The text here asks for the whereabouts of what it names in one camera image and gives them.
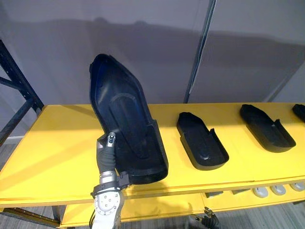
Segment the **yellow table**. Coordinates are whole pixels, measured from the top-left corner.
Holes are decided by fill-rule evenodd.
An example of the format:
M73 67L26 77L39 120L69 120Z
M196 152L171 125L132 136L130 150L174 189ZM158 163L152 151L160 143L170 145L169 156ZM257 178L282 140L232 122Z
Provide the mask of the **yellow table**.
M159 125L169 161L169 174L162 181L127 188L124 191L126 198L132 201L163 197L166 202L171 201L168 196L180 195L194 200L197 196L191 194L202 196L204 192L304 181L305 124L293 114L294 104L252 104L273 120L280 118L296 146L283 153L264 150L239 116L240 103L152 104L149 109ZM192 166L176 128L180 112L192 112L202 118L209 129L215 128L230 156L225 165L210 171L200 171ZM96 139L102 134L103 130L88 104L45 106L0 172L0 208L91 204L90 193L99 182ZM226 193L223 193L223 198L228 197ZM301 199L305 199L305 192L292 191L287 192L282 202ZM210 200L202 198L202 202L202 206L205 203L212 206ZM265 204L278 202L281 201L264 200ZM234 209L238 207L244 208L245 203L232 206ZM221 206L220 209L230 209L230 206Z

